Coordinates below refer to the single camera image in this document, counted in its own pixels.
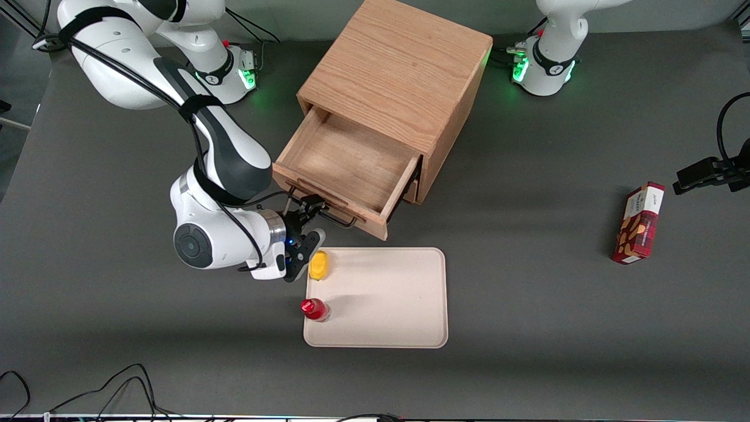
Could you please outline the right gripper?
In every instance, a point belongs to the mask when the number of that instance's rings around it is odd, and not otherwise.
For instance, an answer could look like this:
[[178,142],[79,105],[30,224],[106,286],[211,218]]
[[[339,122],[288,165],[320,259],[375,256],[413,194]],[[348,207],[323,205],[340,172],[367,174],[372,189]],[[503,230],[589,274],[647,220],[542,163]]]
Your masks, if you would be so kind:
[[260,250],[255,254],[251,271],[257,280],[296,281],[301,269],[292,259],[292,246],[296,234],[302,233],[310,221],[326,207],[321,195],[306,195],[301,198],[301,208],[286,213],[283,217],[272,209],[258,209],[251,222],[252,235]]

